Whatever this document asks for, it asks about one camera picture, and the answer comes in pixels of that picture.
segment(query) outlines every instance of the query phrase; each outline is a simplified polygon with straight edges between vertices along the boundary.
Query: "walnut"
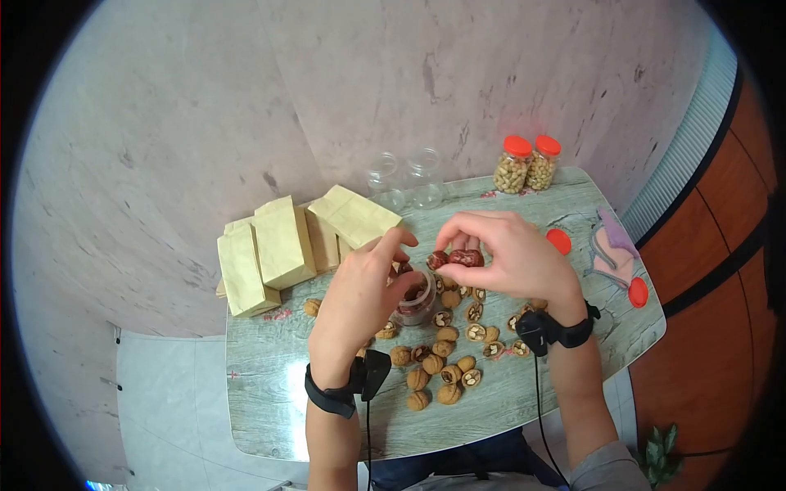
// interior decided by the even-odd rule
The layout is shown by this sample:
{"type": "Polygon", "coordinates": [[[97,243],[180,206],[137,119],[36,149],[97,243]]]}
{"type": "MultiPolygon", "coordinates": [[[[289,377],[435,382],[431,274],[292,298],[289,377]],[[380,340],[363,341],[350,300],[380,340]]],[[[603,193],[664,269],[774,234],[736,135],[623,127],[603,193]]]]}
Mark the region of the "walnut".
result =
{"type": "Polygon", "coordinates": [[[535,310],[546,310],[549,308],[549,303],[543,299],[530,299],[530,305],[535,310]]]}
{"type": "Polygon", "coordinates": [[[453,278],[443,277],[443,283],[445,284],[445,290],[455,290],[458,288],[458,283],[454,281],[453,278]]]}
{"type": "Polygon", "coordinates": [[[456,365],[447,365],[439,373],[445,383],[458,383],[464,373],[456,365]]]}
{"type": "Polygon", "coordinates": [[[527,347],[527,345],[524,344],[524,341],[521,339],[513,343],[513,347],[510,350],[513,352],[513,354],[516,354],[520,357],[526,357],[530,353],[529,347],[527,347]]]}
{"type": "Polygon", "coordinates": [[[413,392],[406,399],[406,407],[413,411],[422,411],[428,405],[428,396],[423,392],[413,392]]]}
{"type": "Polygon", "coordinates": [[[399,327],[393,321],[388,321],[381,331],[374,335],[377,339],[393,339],[399,333],[399,327]]]}
{"type": "Polygon", "coordinates": [[[445,291],[440,298],[446,309],[455,309],[461,303],[461,295],[456,291],[445,291]]]}
{"type": "Polygon", "coordinates": [[[491,343],[492,341],[496,341],[499,339],[499,329],[494,326],[490,326],[486,328],[486,337],[483,338],[483,341],[486,343],[491,343]]]}
{"type": "Polygon", "coordinates": [[[412,390],[423,390],[430,378],[423,368],[417,367],[406,375],[406,386],[412,390]]]}
{"type": "Polygon", "coordinates": [[[475,367],[475,357],[469,355],[461,357],[456,362],[456,366],[460,368],[462,372],[469,372],[475,367]]]}
{"type": "Polygon", "coordinates": [[[486,328],[480,324],[472,323],[467,326],[466,335],[470,341],[483,341],[486,338],[486,328]]]}
{"type": "Polygon", "coordinates": [[[445,366],[443,359],[435,354],[430,354],[423,360],[423,369],[429,375],[436,375],[442,371],[445,366]]]}
{"type": "Polygon", "coordinates": [[[453,314],[442,310],[434,314],[432,318],[432,323],[438,328],[445,328],[450,325],[450,322],[453,320],[453,314]]]}
{"type": "Polygon", "coordinates": [[[505,351],[504,344],[499,341],[492,341],[491,343],[486,343],[483,347],[483,356],[486,358],[496,358],[501,355],[503,351],[505,351]]]}
{"type": "Polygon", "coordinates": [[[450,341],[454,343],[458,339],[458,329],[452,328],[450,326],[446,328],[440,328],[437,331],[437,341],[450,341]]]}
{"type": "Polygon", "coordinates": [[[508,319],[508,331],[516,332],[516,324],[519,322],[520,318],[521,316],[519,314],[516,314],[508,319]]]}
{"type": "Polygon", "coordinates": [[[455,347],[456,345],[449,341],[437,341],[434,343],[434,346],[432,346],[432,352],[443,358],[447,358],[449,354],[453,353],[455,347]]]}
{"type": "Polygon", "coordinates": [[[461,389],[457,384],[447,384],[437,390],[437,401],[444,405],[456,404],[461,397],[461,389]]]}
{"type": "Polygon", "coordinates": [[[421,344],[420,346],[415,346],[412,349],[412,359],[415,360],[417,363],[422,362],[426,359],[428,355],[432,353],[431,348],[428,346],[421,344]]]}
{"type": "Polygon", "coordinates": [[[480,370],[473,368],[461,376],[464,387],[474,387],[480,383],[480,370]]]}
{"type": "Polygon", "coordinates": [[[483,288],[473,288],[472,297],[480,303],[486,302],[486,290],[483,288]]]}
{"type": "Polygon", "coordinates": [[[395,346],[391,350],[391,363],[397,367],[409,364],[411,359],[412,354],[408,346],[395,346]]]}
{"type": "Polygon", "coordinates": [[[466,312],[464,312],[464,317],[467,321],[470,322],[477,322],[480,320],[480,316],[483,315],[483,304],[478,302],[472,302],[467,307],[466,312]]]}
{"type": "Polygon", "coordinates": [[[321,305],[322,301],[320,299],[308,299],[306,303],[303,304],[303,310],[306,312],[306,315],[316,317],[321,305]]]}

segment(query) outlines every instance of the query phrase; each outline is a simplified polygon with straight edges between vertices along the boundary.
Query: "dark pants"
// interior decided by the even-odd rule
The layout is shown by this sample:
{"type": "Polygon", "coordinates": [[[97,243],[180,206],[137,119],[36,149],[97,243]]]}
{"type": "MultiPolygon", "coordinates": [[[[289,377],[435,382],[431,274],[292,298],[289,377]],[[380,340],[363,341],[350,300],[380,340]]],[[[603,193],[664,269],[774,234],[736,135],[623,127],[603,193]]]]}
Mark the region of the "dark pants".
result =
{"type": "Polygon", "coordinates": [[[371,479],[380,491],[400,491],[436,475],[476,474],[488,478],[488,472],[518,472],[533,475],[547,486],[567,483],[532,451],[521,428],[514,428],[480,442],[454,449],[402,459],[378,460],[371,463],[371,479]]]}

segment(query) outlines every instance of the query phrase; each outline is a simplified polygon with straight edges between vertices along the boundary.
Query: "gray sleeve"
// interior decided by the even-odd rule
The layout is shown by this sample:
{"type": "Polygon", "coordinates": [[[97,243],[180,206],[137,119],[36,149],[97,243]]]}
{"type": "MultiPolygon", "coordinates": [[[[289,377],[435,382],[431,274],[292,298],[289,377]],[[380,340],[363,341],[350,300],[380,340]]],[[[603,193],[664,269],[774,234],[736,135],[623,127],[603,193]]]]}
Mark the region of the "gray sleeve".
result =
{"type": "Polygon", "coordinates": [[[622,442],[590,453],[571,473],[571,491],[650,491],[636,460],[622,442]]]}

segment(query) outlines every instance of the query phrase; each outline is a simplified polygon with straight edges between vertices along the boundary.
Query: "person's left hand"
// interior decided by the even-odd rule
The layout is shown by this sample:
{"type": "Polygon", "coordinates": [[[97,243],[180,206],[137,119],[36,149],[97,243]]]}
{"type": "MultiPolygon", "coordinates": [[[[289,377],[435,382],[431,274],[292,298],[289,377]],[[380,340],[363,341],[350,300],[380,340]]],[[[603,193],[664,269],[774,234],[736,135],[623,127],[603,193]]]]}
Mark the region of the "person's left hand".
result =
{"type": "Polygon", "coordinates": [[[422,274],[409,271],[387,284],[393,261],[409,261],[401,244],[417,239],[399,227],[352,251],[333,276],[308,338],[311,374],[322,389],[346,385],[355,354],[387,322],[422,274]]]}

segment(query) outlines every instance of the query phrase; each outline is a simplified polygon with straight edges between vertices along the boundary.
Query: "plastic jar with red lid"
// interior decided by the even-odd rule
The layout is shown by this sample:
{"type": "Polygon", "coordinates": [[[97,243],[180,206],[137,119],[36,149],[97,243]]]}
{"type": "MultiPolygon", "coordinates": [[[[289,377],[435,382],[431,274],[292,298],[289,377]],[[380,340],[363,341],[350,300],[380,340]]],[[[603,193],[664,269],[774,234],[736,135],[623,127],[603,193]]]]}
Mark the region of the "plastic jar with red lid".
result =
{"type": "Polygon", "coordinates": [[[522,137],[510,135],[503,143],[504,152],[494,171],[494,186],[508,194],[517,194],[524,187],[527,168],[532,162],[532,144],[522,137]]]}
{"type": "Polygon", "coordinates": [[[535,138],[535,150],[532,152],[532,163],[527,171],[527,186],[541,191],[551,186],[556,172],[556,164],[560,161],[562,145],[554,138],[544,134],[535,138]]]}

